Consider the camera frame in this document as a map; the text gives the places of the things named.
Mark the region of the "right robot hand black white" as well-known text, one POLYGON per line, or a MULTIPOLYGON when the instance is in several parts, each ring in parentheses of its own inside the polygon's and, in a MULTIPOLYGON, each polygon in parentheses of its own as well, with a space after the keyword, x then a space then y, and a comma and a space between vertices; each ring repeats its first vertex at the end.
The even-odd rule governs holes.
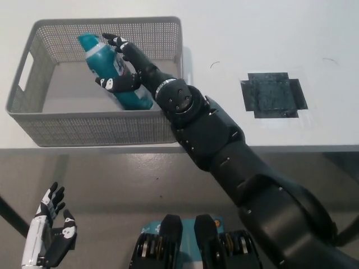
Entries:
POLYGON ((130 62, 135 69, 135 73, 130 75, 97 77, 95 82, 110 93, 131 92, 143 85, 155 95, 164 81, 174 79, 174 76, 162 72, 134 43, 109 33, 103 33, 102 37, 115 47, 116 52, 122 53, 125 61, 130 62))

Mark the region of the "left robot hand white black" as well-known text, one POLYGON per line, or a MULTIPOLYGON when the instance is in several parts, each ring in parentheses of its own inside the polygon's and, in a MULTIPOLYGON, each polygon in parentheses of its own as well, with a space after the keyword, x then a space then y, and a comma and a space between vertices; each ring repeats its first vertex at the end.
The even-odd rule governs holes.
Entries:
POLYGON ((64 209, 64 187, 54 182, 47 189, 32 219, 22 255, 22 268, 55 268, 75 249, 77 225, 64 209))

